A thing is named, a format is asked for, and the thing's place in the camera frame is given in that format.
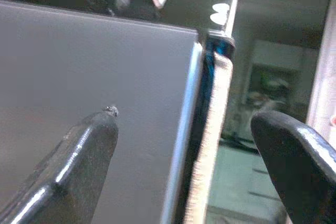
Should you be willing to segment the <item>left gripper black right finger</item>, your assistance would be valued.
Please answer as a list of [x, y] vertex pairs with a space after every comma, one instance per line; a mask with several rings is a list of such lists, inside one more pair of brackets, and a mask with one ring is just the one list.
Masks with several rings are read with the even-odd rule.
[[250, 127], [292, 223], [335, 223], [335, 149], [313, 128], [278, 111], [256, 113]]

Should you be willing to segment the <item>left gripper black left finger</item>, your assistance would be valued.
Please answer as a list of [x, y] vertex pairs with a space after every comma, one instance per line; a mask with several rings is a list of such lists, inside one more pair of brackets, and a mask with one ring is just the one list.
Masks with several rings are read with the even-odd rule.
[[118, 109], [70, 128], [1, 210], [1, 223], [91, 223], [117, 145]]

